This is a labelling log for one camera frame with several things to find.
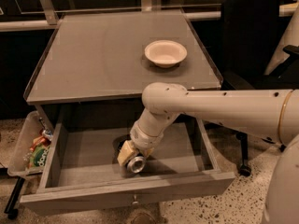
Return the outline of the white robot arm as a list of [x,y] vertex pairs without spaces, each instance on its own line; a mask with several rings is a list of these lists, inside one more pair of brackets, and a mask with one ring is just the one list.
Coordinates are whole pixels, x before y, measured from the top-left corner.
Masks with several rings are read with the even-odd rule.
[[144,111],[118,155],[128,168],[144,161],[180,114],[286,146],[272,174],[261,224],[299,224],[299,91],[188,91],[155,82],[142,92]]

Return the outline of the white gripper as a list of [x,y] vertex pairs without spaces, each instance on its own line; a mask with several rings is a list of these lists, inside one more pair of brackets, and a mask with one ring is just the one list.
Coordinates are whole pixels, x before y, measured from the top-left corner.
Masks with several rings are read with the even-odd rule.
[[139,153],[139,150],[144,150],[142,154],[147,159],[154,148],[160,144],[163,137],[162,134],[158,136],[145,134],[135,122],[130,131],[131,140],[126,140],[120,149],[117,158],[119,165],[125,166],[129,160]]

